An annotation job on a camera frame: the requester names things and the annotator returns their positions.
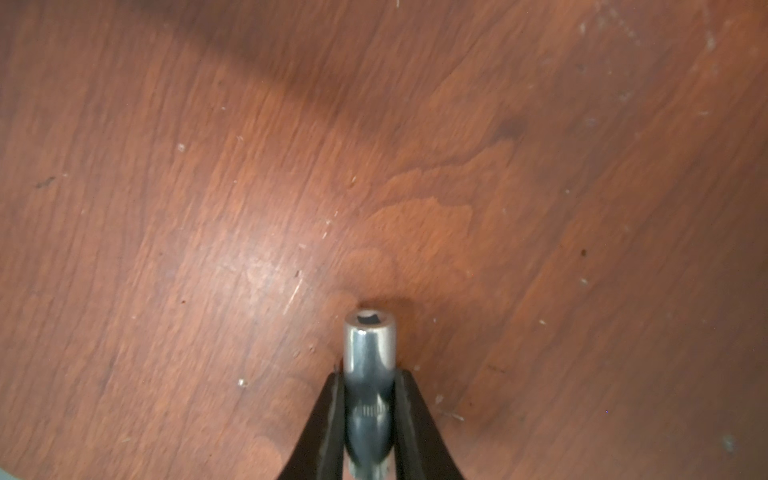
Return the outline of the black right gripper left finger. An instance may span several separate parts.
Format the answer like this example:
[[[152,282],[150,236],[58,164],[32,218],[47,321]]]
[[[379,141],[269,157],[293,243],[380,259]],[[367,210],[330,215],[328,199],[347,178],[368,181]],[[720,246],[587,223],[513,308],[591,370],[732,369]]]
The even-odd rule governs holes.
[[[345,389],[340,372],[331,373],[312,408],[284,468],[284,479],[339,480],[345,450]]]

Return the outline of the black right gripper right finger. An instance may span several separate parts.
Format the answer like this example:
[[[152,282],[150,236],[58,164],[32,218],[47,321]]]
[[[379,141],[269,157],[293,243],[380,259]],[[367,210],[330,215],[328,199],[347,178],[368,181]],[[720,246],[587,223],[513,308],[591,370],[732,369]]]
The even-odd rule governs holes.
[[[397,480],[464,480],[411,372],[394,377],[394,448]]]

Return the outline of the long silver socket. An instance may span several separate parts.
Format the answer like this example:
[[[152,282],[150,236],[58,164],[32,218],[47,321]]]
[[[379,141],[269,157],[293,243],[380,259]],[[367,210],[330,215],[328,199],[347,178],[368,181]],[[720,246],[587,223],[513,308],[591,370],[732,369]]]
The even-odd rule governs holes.
[[[356,479],[384,479],[393,446],[396,324],[384,311],[360,309],[344,324],[345,444]]]

